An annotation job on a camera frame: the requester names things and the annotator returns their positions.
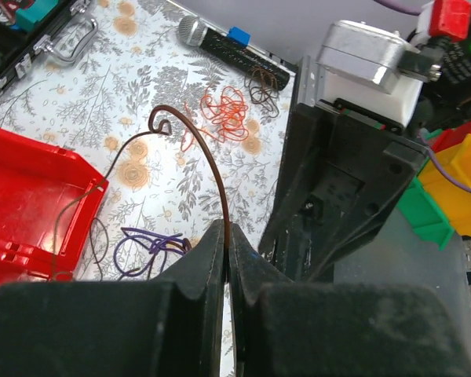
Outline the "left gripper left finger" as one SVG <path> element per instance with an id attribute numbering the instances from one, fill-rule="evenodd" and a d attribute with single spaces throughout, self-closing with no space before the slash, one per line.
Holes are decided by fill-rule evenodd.
<path id="1" fill-rule="evenodd" d="M 0 287 L 0 376 L 216 376 L 224 226 L 152 280 Z"/>

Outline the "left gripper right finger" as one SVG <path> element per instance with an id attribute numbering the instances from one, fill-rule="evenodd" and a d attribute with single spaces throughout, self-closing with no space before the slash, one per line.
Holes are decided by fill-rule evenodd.
<path id="1" fill-rule="evenodd" d="M 294 282 L 232 225 L 237 376 L 471 376 L 438 297 L 407 284 Z"/>

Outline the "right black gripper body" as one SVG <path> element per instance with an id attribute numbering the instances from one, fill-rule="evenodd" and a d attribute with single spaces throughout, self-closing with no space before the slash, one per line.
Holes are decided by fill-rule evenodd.
<path id="1" fill-rule="evenodd" d="M 292 280 L 323 280 L 378 235 L 426 157 L 352 106 L 295 105 L 260 254 Z"/>

